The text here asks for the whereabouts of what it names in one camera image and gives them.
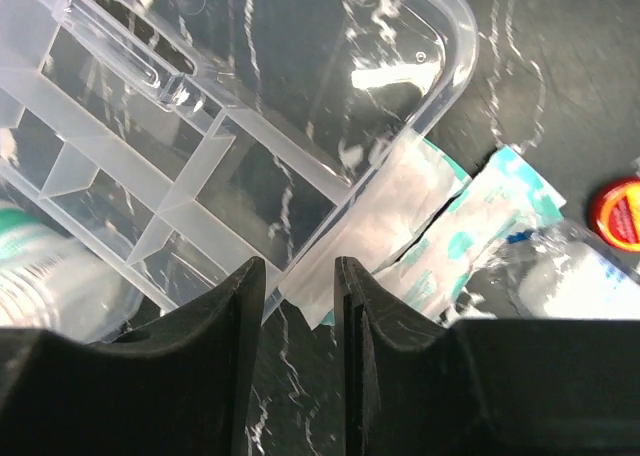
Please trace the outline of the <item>clear plastic tray insert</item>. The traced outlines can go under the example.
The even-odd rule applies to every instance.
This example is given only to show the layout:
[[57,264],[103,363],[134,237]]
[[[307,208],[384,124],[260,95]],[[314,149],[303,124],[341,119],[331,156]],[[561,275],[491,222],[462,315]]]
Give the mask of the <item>clear plastic tray insert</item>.
[[1,176],[165,311],[278,286],[477,60],[465,0],[1,0]]

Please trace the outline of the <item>white blue cylinder bottle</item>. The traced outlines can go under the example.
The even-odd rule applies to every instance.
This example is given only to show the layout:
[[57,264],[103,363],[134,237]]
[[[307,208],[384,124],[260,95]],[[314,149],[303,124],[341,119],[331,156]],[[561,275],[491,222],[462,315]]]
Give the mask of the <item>white blue cylinder bottle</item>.
[[508,236],[487,270],[526,319],[639,319],[639,274],[570,220]]

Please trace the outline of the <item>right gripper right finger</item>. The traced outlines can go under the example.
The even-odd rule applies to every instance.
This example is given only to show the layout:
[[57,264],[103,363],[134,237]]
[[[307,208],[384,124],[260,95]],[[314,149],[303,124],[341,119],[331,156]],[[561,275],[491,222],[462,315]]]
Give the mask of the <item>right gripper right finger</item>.
[[334,267],[347,455],[635,455],[635,321],[442,328],[352,257]]

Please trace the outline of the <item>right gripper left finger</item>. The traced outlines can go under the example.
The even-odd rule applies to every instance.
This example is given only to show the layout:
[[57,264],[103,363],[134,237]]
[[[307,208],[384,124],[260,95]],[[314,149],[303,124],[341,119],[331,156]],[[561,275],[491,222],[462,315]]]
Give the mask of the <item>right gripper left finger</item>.
[[5,455],[236,455],[266,288],[261,258],[114,342],[1,333]]

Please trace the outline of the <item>white green sachet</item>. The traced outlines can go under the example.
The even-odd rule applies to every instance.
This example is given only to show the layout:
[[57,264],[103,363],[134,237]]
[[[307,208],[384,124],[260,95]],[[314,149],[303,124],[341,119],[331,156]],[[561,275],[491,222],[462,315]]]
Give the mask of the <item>white green sachet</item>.
[[334,307],[337,258],[354,257],[371,273],[389,266],[469,182],[469,174],[430,141],[399,143],[279,284],[280,293],[310,328],[323,324]]

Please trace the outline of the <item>white teal sachet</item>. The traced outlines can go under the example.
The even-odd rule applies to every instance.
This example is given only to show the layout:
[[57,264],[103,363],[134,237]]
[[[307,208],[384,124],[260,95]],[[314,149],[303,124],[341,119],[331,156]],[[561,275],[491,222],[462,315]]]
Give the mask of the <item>white teal sachet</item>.
[[398,261],[373,273],[408,306],[444,327],[489,318],[484,298],[465,290],[510,236],[563,219],[566,200],[510,147],[484,168]]

